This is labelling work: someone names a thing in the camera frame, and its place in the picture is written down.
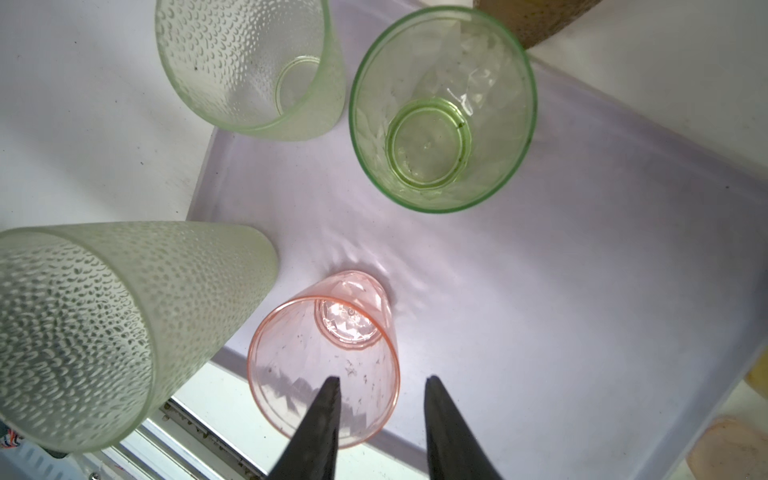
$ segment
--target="textured green glass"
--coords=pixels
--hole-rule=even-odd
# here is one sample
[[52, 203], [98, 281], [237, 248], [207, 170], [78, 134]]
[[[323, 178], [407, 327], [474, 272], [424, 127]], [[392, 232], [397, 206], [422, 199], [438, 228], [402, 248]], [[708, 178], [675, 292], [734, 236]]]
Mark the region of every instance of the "textured green glass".
[[413, 210], [461, 210], [522, 162], [536, 87], [514, 36], [470, 8], [434, 7], [389, 27], [355, 76], [349, 129], [363, 170]]
[[344, 61], [327, 0], [157, 0], [155, 33], [174, 89], [211, 124], [300, 141], [341, 116]]
[[118, 442], [224, 345], [276, 276], [272, 244], [251, 227], [0, 233], [0, 419], [59, 452]]

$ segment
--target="glass bottom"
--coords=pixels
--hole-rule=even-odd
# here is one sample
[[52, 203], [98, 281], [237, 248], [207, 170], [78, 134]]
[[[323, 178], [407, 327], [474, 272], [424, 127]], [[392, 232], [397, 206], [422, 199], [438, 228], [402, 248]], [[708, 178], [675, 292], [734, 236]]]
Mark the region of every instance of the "glass bottom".
[[332, 300], [315, 302], [315, 321], [331, 342], [344, 349], [364, 349], [379, 341], [381, 332], [355, 308]]
[[411, 101], [389, 124], [386, 155], [394, 174], [419, 189], [451, 183], [466, 167], [472, 133], [462, 111], [444, 98]]
[[317, 73], [320, 59], [309, 55], [294, 58], [280, 72], [275, 87], [275, 106], [282, 115], [304, 96]]

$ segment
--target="white surface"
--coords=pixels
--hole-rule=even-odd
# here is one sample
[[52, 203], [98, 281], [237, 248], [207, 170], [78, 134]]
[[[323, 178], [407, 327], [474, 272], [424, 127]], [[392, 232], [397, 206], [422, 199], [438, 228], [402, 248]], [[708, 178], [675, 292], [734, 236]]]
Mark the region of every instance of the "white surface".
[[603, 0], [530, 53], [768, 179], [768, 2]]
[[[765, 5], [604, 0], [534, 54], [760, 171]], [[185, 217], [211, 126], [167, 82], [153, 10], [151, 0], [0, 2], [0, 229]], [[200, 389], [188, 395], [210, 398], [191, 385]], [[206, 404], [220, 409], [216, 422], [242, 428], [219, 401]]]
[[[350, 77], [403, 13], [381, 8], [332, 2]], [[281, 262], [227, 347], [242, 359], [271, 309], [331, 273], [367, 271], [392, 296], [399, 344], [386, 431], [424, 446], [434, 373], [507, 478], [546, 465], [555, 478], [655, 480], [768, 334], [752, 297], [768, 260], [768, 190], [600, 95], [535, 74], [526, 161], [455, 214], [419, 214], [377, 191], [345, 118], [302, 144], [220, 131], [189, 218], [254, 225]]]
[[[269, 472], [288, 445], [288, 439], [261, 415], [248, 383], [211, 363], [206, 364], [174, 398], [227, 439], [241, 455]], [[340, 450], [337, 480], [416, 480], [425, 478], [367, 445]]]
[[182, 220], [212, 127], [165, 77], [154, 2], [0, 2], [0, 230]]

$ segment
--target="beige object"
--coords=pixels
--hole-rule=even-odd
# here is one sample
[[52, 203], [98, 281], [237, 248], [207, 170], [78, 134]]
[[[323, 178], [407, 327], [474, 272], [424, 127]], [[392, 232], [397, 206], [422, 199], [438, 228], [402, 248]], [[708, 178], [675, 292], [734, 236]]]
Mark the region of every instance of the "beige object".
[[755, 389], [755, 392], [768, 399], [768, 350], [757, 359], [744, 380], [746, 380], [747, 385]]
[[720, 418], [688, 454], [696, 480], [768, 479], [768, 436], [732, 418]]
[[600, 0], [475, 0], [475, 8], [493, 15], [524, 48], [556, 34]]

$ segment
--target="frosted glass cup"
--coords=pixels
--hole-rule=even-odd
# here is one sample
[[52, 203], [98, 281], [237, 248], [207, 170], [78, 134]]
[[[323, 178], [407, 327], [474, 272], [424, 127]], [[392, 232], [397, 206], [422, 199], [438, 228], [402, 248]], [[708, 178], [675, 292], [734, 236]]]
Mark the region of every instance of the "frosted glass cup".
[[0, 233], [0, 419], [59, 452], [119, 442], [256, 309], [258, 230], [93, 223]]
[[536, 87], [517, 39], [485, 13], [425, 8], [389, 27], [355, 76], [349, 129], [373, 183], [413, 210], [490, 197], [531, 143]]
[[329, 376], [341, 379], [339, 447], [381, 430], [397, 403], [400, 368], [389, 301], [367, 273], [337, 273], [299, 293], [264, 319], [250, 344], [250, 390], [285, 436]]
[[344, 62], [327, 0], [157, 0], [155, 32], [170, 83], [211, 124], [300, 141], [341, 116]]

